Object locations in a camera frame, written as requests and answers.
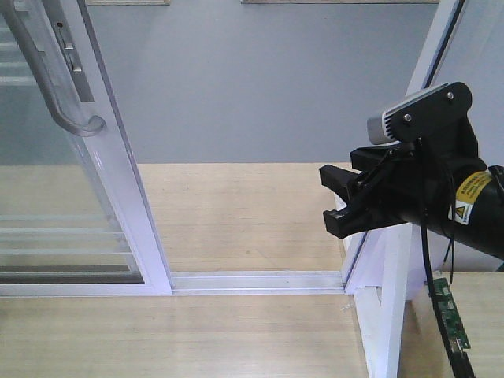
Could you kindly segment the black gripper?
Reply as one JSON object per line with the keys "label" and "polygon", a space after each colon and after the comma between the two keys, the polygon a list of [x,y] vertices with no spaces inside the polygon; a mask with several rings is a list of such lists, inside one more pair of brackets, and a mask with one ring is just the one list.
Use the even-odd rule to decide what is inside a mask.
{"label": "black gripper", "polygon": [[[321,185],[345,205],[323,212],[326,231],[345,239],[357,232],[412,223],[445,236],[488,234],[488,171],[480,158],[468,111],[473,99],[461,82],[443,83],[405,98],[367,122],[371,147],[350,154],[354,172],[334,166],[319,168]],[[391,202],[374,198],[377,182],[369,171],[389,144],[414,147],[421,166],[417,211],[410,196]]]}

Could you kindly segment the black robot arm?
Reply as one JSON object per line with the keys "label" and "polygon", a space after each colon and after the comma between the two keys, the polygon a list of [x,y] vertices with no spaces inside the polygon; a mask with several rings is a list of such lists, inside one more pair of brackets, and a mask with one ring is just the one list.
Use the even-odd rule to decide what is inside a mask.
{"label": "black robot arm", "polygon": [[371,146],[351,153],[351,169],[320,168],[345,204],[324,212],[328,232],[411,223],[502,258],[503,169],[480,158],[471,105],[464,83],[442,83],[369,119]]}

